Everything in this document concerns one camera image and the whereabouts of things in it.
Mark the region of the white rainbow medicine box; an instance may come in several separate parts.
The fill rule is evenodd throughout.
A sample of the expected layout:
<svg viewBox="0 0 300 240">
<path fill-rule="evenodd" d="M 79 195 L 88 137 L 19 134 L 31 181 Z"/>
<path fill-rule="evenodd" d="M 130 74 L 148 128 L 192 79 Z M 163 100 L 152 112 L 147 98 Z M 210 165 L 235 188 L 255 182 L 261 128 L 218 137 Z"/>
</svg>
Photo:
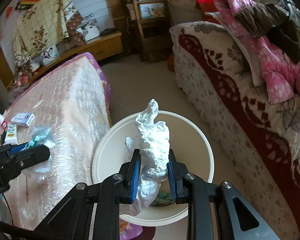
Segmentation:
<svg viewBox="0 0 300 240">
<path fill-rule="evenodd" d="M 14 123 L 8 124 L 6 130 L 5 144 L 18 144 L 17 126 Z"/>
</svg>

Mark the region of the white green plastic bag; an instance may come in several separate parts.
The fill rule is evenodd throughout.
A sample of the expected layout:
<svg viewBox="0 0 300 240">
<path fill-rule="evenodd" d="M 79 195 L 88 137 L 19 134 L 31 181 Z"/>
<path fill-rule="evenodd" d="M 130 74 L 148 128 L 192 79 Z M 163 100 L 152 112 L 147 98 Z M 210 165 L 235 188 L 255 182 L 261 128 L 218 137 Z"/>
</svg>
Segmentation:
<svg viewBox="0 0 300 240">
<path fill-rule="evenodd" d="M 57 141 L 52 133 L 51 126 L 35 126 L 32 132 L 32 138 L 28 142 L 29 144 L 38 144 L 37 147 L 33 147 L 32 150 L 35 154 L 36 163 L 33 166 L 22 170 L 22 173 L 31 179 L 35 179 L 41 183 L 46 178 L 51 170 L 52 166 L 52 154 L 51 148 L 57 145 Z"/>
</svg>

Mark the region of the white paper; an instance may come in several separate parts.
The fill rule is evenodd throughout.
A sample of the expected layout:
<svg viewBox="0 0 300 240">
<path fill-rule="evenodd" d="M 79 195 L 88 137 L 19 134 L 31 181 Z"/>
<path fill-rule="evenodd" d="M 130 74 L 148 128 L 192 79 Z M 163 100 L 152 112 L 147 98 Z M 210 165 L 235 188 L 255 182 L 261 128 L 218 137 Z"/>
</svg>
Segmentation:
<svg viewBox="0 0 300 240">
<path fill-rule="evenodd" d="M 137 179 L 137 191 L 133 204 L 121 204 L 122 215 L 137 216 L 156 199 L 161 183 L 167 178 L 170 151 L 170 130 L 164 121 L 154 120 L 159 114 L 159 105 L 151 99 L 145 110 L 134 120 L 137 136 L 126 137 L 125 146 L 130 153 L 140 150 L 143 168 Z"/>
</svg>

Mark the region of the white Caltrate pill bottle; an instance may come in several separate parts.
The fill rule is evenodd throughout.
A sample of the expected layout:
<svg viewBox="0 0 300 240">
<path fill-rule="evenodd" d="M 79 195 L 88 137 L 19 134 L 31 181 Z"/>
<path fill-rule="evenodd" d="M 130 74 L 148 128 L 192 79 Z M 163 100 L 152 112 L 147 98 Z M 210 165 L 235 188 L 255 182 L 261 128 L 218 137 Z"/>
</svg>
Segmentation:
<svg viewBox="0 0 300 240">
<path fill-rule="evenodd" d="M 7 129 L 9 121 L 0 113 L 0 125 L 4 130 Z"/>
</svg>

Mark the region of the small blue white box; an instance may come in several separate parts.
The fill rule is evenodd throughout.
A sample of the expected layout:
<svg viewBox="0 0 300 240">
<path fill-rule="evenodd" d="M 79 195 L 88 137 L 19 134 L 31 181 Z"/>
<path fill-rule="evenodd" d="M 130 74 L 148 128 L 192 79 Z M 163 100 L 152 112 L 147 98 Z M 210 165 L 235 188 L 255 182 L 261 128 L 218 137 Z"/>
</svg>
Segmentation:
<svg viewBox="0 0 300 240">
<path fill-rule="evenodd" d="M 17 113 L 12 119 L 11 122 L 23 127 L 30 127 L 31 123 L 34 120 L 33 113 Z"/>
</svg>

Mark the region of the floral covered sofa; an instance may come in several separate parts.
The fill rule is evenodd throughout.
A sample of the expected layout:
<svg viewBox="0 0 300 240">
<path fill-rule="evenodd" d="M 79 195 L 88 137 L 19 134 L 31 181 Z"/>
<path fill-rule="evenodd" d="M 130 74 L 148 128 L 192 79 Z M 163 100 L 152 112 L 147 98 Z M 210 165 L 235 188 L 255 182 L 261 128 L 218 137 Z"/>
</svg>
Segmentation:
<svg viewBox="0 0 300 240">
<path fill-rule="evenodd" d="M 270 104 L 221 25 L 182 23 L 170 34 L 177 84 L 234 162 L 247 199 L 281 239 L 300 239 L 300 97 Z"/>
</svg>

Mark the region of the framed couple photo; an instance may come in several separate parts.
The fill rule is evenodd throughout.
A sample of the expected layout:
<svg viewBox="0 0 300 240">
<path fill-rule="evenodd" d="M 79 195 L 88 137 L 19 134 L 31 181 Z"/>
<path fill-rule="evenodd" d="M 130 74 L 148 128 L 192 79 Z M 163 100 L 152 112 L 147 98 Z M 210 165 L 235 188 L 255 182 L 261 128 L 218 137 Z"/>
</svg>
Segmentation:
<svg viewBox="0 0 300 240">
<path fill-rule="evenodd" d="M 54 44 L 43 51 L 40 55 L 43 66 L 47 66 L 59 57 L 57 46 Z"/>
</svg>

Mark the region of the floral checked hanging cloth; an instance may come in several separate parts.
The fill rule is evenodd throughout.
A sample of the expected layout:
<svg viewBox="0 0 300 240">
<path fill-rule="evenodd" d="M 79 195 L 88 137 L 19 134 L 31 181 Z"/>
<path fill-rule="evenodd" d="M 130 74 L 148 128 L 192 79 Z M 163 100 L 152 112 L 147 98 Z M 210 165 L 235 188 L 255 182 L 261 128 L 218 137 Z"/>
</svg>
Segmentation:
<svg viewBox="0 0 300 240">
<path fill-rule="evenodd" d="M 17 20 L 13 33 L 14 59 L 19 67 L 62 41 L 85 42 L 83 16 L 72 0 L 41 0 Z"/>
</svg>

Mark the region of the wooden sideboard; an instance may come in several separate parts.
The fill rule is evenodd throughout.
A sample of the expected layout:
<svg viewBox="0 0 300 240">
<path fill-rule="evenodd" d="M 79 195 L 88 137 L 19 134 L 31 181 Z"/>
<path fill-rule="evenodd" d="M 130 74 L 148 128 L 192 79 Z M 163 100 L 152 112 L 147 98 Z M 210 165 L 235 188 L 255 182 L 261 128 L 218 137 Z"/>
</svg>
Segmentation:
<svg viewBox="0 0 300 240">
<path fill-rule="evenodd" d="M 37 78 L 45 75 L 50 70 L 57 67 L 60 63 L 63 63 L 81 53 L 91 53 L 96 61 L 104 60 L 108 57 L 121 54 L 123 52 L 121 36 L 121 32 L 116 31 L 108 35 L 93 38 L 81 46 L 73 47 L 61 53 L 57 59 L 52 61 L 47 66 L 41 68 L 36 75 L 32 76 L 29 80 L 29 83 L 32 83 Z"/>
</svg>

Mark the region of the pink spotted blanket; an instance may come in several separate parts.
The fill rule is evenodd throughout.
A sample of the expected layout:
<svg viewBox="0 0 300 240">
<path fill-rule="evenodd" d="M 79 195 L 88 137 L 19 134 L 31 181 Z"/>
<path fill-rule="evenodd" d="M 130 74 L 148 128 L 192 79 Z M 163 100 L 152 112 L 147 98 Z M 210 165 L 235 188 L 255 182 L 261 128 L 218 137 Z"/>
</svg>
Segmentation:
<svg viewBox="0 0 300 240">
<path fill-rule="evenodd" d="M 252 37 L 247 29 L 235 19 L 236 13 L 257 5 L 252 0 L 213 0 L 226 26 L 236 38 L 241 38 L 247 47 L 257 54 L 261 63 L 261 76 L 267 85 L 271 104 L 300 95 L 300 63 L 294 64 L 286 53 L 272 44 L 267 37 Z"/>
</svg>

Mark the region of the wooden chair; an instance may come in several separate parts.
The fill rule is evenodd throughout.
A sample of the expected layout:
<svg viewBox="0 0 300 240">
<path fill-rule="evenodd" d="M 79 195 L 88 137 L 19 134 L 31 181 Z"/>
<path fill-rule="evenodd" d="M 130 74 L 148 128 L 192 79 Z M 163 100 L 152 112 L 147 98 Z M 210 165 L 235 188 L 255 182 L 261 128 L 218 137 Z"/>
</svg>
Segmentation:
<svg viewBox="0 0 300 240">
<path fill-rule="evenodd" d="M 122 0 L 129 11 L 127 31 L 142 62 L 159 62 L 172 53 L 167 0 Z"/>
</svg>

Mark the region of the brown jacket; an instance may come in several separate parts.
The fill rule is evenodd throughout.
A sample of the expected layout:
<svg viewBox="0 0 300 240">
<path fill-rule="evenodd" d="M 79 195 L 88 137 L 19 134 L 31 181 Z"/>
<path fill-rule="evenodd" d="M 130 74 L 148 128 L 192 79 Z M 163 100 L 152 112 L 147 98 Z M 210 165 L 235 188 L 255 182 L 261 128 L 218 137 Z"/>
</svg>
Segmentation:
<svg viewBox="0 0 300 240">
<path fill-rule="evenodd" d="M 252 37 L 266 36 L 294 64 L 300 62 L 300 10 L 293 4 L 258 3 L 240 10 L 234 18 Z"/>
</svg>

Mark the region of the red cushion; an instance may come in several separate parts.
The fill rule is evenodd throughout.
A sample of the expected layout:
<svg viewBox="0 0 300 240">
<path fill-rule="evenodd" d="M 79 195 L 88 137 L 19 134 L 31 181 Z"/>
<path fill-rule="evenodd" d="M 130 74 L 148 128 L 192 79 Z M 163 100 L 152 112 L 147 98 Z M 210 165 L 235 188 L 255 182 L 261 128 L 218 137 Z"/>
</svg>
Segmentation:
<svg viewBox="0 0 300 240">
<path fill-rule="evenodd" d="M 217 8 L 214 5 L 213 0 L 196 0 L 202 10 L 202 20 L 219 24 L 219 22 L 210 15 L 206 15 L 206 12 L 217 12 Z"/>
</svg>

